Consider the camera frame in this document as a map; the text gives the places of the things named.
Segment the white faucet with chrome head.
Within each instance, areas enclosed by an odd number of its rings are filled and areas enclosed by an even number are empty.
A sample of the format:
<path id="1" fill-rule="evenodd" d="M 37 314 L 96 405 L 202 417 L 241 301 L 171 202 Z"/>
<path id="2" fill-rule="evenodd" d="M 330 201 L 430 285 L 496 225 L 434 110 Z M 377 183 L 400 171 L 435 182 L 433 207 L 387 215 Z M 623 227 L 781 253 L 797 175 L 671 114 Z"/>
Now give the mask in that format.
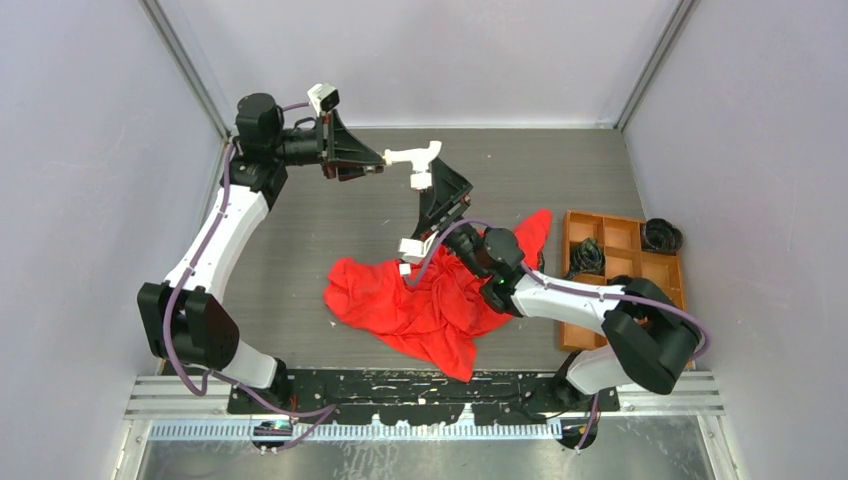
<path id="1" fill-rule="evenodd" d="M 429 189 L 432 184 L 431 164 L 439 157 L 443 143 L 431 140 L 427 147 L 406 150 L 386 149 L 382 159 L 386 166 L 408 163 L 411 168 L 410 187 L 415 191 Z"/>

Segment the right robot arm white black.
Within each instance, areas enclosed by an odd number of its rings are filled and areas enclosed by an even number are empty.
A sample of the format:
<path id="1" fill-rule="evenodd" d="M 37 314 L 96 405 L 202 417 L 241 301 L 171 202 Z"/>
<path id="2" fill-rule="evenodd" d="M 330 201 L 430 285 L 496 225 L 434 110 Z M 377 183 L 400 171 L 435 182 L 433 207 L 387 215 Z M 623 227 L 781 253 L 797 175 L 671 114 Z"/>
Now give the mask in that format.
<path id="1" fill-rule="evenodd" d="M 594 394 L 634 383 L 661 395 L 672 392 L 685 367 L 709 344 L 705 328 L 652 281 L 590 285 L 531 268 L 515 231 L 465 217 L 473 186 L 439 157 L 415 160 L 410 184 L 419 194 L 419 220 L 402 242 L 409 285 L 423 280 L 446 248 L 482 280 L 485 306 L 514 317 L 540 317 L 583 327 L 606 339 L 603 347 L 572 354 L 555 384 L 558 403 L 577 411 Z"/>

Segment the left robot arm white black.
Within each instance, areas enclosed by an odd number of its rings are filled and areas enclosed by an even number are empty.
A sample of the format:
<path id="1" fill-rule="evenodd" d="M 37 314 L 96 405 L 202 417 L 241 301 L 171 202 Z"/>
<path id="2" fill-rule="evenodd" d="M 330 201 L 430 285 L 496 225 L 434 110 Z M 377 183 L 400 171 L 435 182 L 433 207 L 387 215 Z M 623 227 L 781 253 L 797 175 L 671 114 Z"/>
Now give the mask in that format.
<path id="1" fill-rule="evenodd" d="M 137 295 L 154 356 L 252 387 L 253 400 L 269 413 L 288 406 L 292 388 L 282 361 L 248 345 L 222 306 L 232 271 L 277 203 L 289 168 L 316 165 L 339 181 L 384 168 L 381 156 L 343 124 L 334 86 L 316 84 L 307 97 L 312 116 L 291 127 L 285 124 L 288 108 L 267 93 L 238 102 L 212 211 L 177 265 L 161 282 L 143 284 Z"/>

